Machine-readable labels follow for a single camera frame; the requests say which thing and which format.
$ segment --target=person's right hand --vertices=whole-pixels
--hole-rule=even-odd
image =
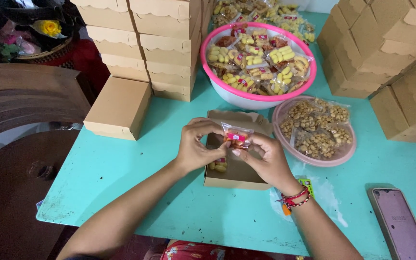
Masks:
[[[234,149],[232,152],[255,169],[265,182],[279,189],[285,196],[294,196],[303,190],[293,177],[278,140],[254,133],[252,143],[253,149],[262,159],[257,159],[242,149]]]

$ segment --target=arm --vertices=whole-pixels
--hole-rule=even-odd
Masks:
[[[229,143],[207,150],[200,139],[222,128],[206,118],[194,118],[182,129],[177,157],[91,216],[70,238],[58,260],[78,255],[108,258],[129,241],[139,223],[165,193],[189,172],[227,153]]]
[[[241,149],[235,149],[233,153],[285,196],[300,193],[303,187],[292,175],[280,142],[255,133],[253,143],[253,149],[261,155],[262,160]],[[305,198],[301,196],[294,202],[302,202]],[[312,197],[307,203],[293,207],[292,213],[315,259],[363,259]]]

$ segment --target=yellow rose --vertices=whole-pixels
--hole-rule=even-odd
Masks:
[[[38,28],[50,37],[55,37],[57,34],[61,33],[62,30],[62,27],[57,20],[41,20],[36,21],[35,23],[38,23]]]

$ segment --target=pink rim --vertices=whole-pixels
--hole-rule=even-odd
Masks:
[[[243,92],[241,90],[235,89],[235,88],[229,86],[228,84],[225,84],[221,79],[219,79],[211,71],[211,69],[208,66],[206,56],[205,56],[205,50],[207,48],[208,43],[211,41],[211,39],[214,36],[216,36],[217,34],[223,32],[225,30],[228,30],[228,29],[232,28],[234,25],[241,25],[241,24],[243,24],[243,23],[228,24],[228,25],[221,26],[221,27],[217,28],[216,30],[214,30],[210,34],[208,34],[205,41],[201,45],[201,48],[200,48],[201,64],[202,64],[203,69],[205,70],[206,74],[208,75],[208,77],[210,77],[210,79],[212,81],[214,81],[217,85],[219,85],[220,87],[222,87],[226,91],[229,91],[230,93],[232,93],[234,95],[237,95],[239,97],[250,99],[250,100],[256,100],[256,101],[266,101],[266,102],[284,101],[284,100],[287,100],[289,98],[296,97],[298,95],[303,94],[303,92],[306,91],[312,85],[312,83],[314,82],[314,79],[316,77],[316,70],[317,70],[317,65],[316,65],[315,59],[310,62],[311,72],[310,72],[309,79],[307,80],[307,82],[302,87],[300,87],[298,90],[293,91],[291,93],[284,94],[284,95],[280,95],[280,96],[262,96],[262,95],[255,95],[255,94],[246,93],[246,92]],[[279,27],[275,27],[275,26],[272,26],[272,25],[256,23],[256,22],[247,22],[247,25],[250,26],[250,27],[265,28],[265,29],[268,29],[268,30],[271,30],[271,31],[275,31],[277,33],[284,34],[286,37],[288,37],[292,41],[294,41],[300,48],[302,48],[303,51],[304,51],[304,54],[314,58],[314,55],[312,54],[311,50],[309,50],[309,47],[304,42],[299,40],[295,35],[293,35],[290,32],[287,32],[286,30],[280,29]]]
[[[351,148],[348,150],[347,154],[345,154],[343,157],[336,159],[336,160],[331,160],[331,161],[321,161],[321,160],[316,160],[314,158],[311,157],[307,157],[304,154],[300,153],[299,151],[297,151],[295,148],[293,148],[290,143],[285,139],[285,137],[283,136],[281,130],[280,130],[280,122],[278,122],[278,117],[279,117],[279,111],[286,106],[287,104],[289,104],[290,102],[299,100],[299,99],[308,99],[308,98],[314,98],[314,97],[310,97],[310,96],[299,96],[299,97],[295,97],[295,98],[291,98],[283,103],[281,103],[280,105],[278,105],[275,109],[274,109],[274,113],[272,114],[272,125],[274,126],[274,135],[275,138],[278,139],[280,141],[280,143],[282,144],[282,146],[289,152],[291,153],[294,157],[296,157],[298,160],[313,165],[313,166],[317,166],[317,167],[333,167],[333,166],[337,166],[340,164],[343,164],[345,162],[347,162],[354,154],[356,146],[357,146],[357,141],[356,141],[356,137],[355,137],[355,133],[354,133],[354,129],[350,124],[350,129],[351,129],[351,133],[353,136],[353,143]]]

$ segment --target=chair backrest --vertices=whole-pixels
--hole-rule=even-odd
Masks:
[[[0,133],[31,123],[81,123],[94,100],[88,80],[79,71],[0,64]]]

